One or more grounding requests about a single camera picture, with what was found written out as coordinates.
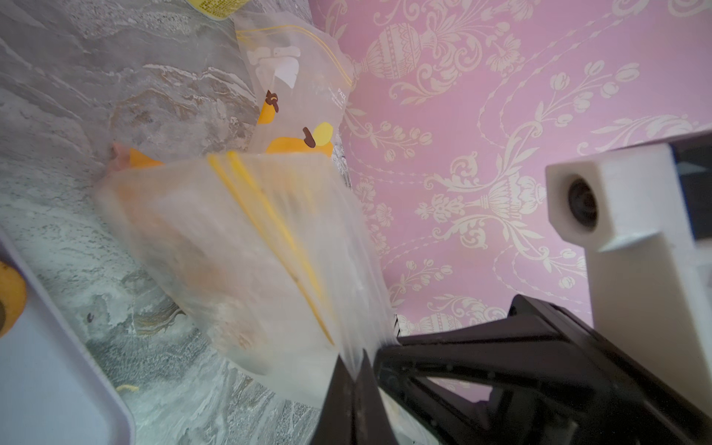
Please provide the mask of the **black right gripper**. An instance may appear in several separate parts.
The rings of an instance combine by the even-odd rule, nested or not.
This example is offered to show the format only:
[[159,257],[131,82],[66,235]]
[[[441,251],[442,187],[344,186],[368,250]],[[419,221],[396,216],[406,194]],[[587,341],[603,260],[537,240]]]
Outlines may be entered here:
[[708,444],[711,418],[559,306],[381,349],[384,391],[445,444]]

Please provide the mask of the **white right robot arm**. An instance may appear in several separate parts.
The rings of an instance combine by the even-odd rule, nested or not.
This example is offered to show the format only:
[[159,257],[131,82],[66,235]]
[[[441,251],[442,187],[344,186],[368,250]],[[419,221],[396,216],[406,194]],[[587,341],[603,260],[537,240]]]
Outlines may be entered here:
[[593,326],[518,295],[502,320],[380,350],[380,387],[445,444],[710,443],[701,258],[654,235],[590,268]]

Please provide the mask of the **ziploc bag with yellow chick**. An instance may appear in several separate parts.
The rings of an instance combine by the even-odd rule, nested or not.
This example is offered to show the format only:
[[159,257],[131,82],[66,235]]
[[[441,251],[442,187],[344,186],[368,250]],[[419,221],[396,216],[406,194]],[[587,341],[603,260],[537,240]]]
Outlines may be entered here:
[[250,153],[330,157],[353,87],[337,41],[289,12],[233,16],[260,114]]

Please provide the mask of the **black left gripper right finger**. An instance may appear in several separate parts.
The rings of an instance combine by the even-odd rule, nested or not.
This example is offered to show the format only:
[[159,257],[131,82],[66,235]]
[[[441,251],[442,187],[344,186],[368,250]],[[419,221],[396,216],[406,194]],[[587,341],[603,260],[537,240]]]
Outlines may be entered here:
[[353,443],[397,445],[367,352],[353,384]]

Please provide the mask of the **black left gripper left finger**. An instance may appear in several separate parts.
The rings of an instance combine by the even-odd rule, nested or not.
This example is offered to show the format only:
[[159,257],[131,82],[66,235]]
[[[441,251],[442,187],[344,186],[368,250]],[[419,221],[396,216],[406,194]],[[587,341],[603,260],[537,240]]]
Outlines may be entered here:
[[354,384],[345,363],[337,359],[311,445],[353,443]]

